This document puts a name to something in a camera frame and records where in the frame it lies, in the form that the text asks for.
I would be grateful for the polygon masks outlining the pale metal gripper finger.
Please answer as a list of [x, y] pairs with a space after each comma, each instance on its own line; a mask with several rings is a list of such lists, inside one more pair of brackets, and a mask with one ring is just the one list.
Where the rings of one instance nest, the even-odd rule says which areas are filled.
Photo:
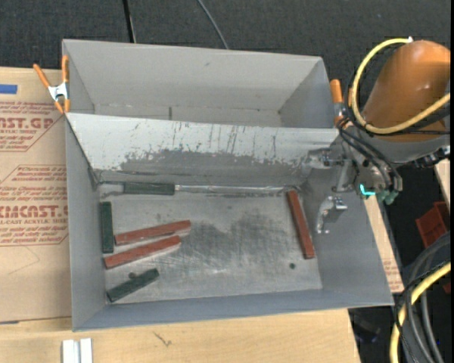
[[329, 195], [320, 204], [316, 215], [316, 233], [327, 234], [328, 224], [334, 224], [348, 210], [347, 204], [339, 196]]
[[305, 164], [308, 167], [334, 167], [343, 164], [343, 157], [331, 148], [311, 150]]

